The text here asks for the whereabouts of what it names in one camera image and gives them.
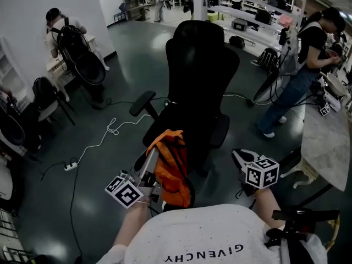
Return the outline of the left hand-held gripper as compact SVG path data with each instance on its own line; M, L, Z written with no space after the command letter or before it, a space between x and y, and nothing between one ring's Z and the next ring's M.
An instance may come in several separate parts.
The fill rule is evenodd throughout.
M124 208L131 208L143 198L157 202L161 186L154 174L159 157L159 150L153 148L145 151L135 162L134 170L121 170L105 187L105 192Z

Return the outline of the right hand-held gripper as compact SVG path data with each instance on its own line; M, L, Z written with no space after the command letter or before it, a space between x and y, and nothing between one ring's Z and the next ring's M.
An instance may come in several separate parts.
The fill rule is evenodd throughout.
M244 173L241 187L246 196L269 188L278 181L279 163L272 158L245 149L232 149L232 159Z

